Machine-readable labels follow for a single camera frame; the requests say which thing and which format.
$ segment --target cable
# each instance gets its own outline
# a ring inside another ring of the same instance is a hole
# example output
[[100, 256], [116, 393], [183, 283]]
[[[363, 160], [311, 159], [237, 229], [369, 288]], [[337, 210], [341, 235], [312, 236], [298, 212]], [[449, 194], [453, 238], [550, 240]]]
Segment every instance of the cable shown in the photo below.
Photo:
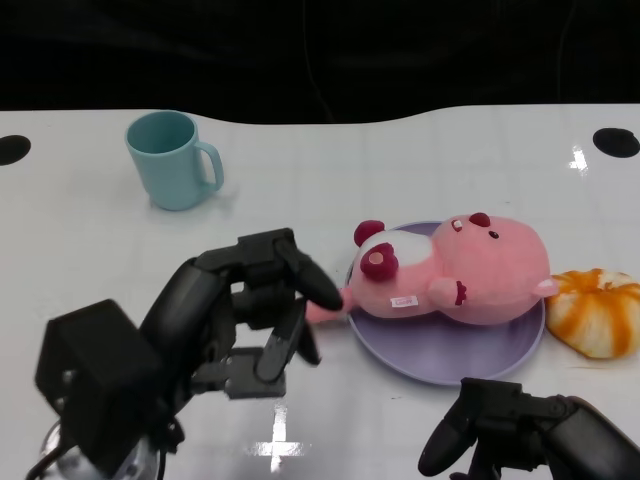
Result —
[[58, 445], [42, 457], [40, 461], [36, 463], [31, 470], [29, 470], [25, 480], [38, 480], [41, 478], [53, 462], [62, 457], [65, 453], [71, 450], [71, 448], [73, 448], [73, 445], [68, 445], [67, 442], [63, 442], [62, 437], [60, 437]]
[[164, 480], [164, 471], [167, 467], [167, 452], [162, 450], [160, 452], [160, 461], [158, 463], [158, 476], [156, 480]]
[[307, 67], [307, 76], [309, 77], [309, 82], [311, 82], [311, 86], [313, 87], [313, 90], [316, 94], [316, 98], [322, 106], [325, 119], [329, 123], [336, 123], [333, 112], [331, 112], [331, 108], [329, 108], [329, 105], [322, 96], [322, 92], [316, 84], [316, 81], [313, 78], [313, 71], [311, 70], [311, 61], [309, 60], [309, 46], [307, 45], [307, 0], [302, 0], [302, 45], [304, 48], [304, 61]]
[[556, 98], [558, 99], [558, 103], [562, 102], [562, 55], [564, 54], [564, 44], [569, 35], [569, 28], [573, 23], [577, 9], [578, 0], [571, 0], [571, 10], [569, 10], [569, 15], [567, 16], [562, 34], [560, 35], [560, 43], [558, 44], [558, 54], [556, 57]]

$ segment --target plush toy tag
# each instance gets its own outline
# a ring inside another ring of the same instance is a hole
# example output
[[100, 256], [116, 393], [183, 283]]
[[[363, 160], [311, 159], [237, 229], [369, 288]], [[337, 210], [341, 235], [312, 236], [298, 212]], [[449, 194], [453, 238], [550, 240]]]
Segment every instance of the plush toy tag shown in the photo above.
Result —
[[415, 307], [416, 305], [418, 305], [418, 297], [415, 295], [391, 299], [391, 306], [393, 308]]

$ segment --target black circle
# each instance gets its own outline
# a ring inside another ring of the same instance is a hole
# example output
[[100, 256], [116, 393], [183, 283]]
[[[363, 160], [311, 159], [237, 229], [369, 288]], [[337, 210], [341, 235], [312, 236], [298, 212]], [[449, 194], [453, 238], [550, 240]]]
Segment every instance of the black circle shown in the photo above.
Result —
[[0, 165], [11, 165], [22, 160], [31, 150], [31, 142], [22, 135], [0, 138]]
[[640, 142], [624, 128], [603, 128], [593, 134], [593, 144], [603, 153], [616, 158], [629, 158], [640, 152]]

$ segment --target teal mug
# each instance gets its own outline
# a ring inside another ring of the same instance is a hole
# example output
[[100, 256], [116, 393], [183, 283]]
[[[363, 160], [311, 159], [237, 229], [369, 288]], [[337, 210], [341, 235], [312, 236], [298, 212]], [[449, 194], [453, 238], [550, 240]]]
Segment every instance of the teal mug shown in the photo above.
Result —
[[[155, 112], [139, 118], [125, 143], [151, 200], [166, 210], [186, 210], [202, 202], [224, 183], [220, 154], [199, 141], [198, 126], [180, 112]], [[215, 183], [206, 179], [200, 150], [210, 158]]]

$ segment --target plush toy ear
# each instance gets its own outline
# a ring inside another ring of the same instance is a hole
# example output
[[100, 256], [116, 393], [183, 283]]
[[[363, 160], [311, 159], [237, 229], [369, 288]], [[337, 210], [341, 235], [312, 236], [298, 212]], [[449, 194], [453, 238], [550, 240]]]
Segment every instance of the plush toy ear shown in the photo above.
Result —
[[365, 220], [356, 228], [353, 234], [353, 241], [361, 247], [369, 237], [380, 232], [384, 232], [384, 223], [379, 220]]
[[553, 278], [547, 278], [546, 280], [541, 281], [533, 289], [533, 294], [542, 298], [550, 297], [556, 293], [558, 293], [558, 283]]

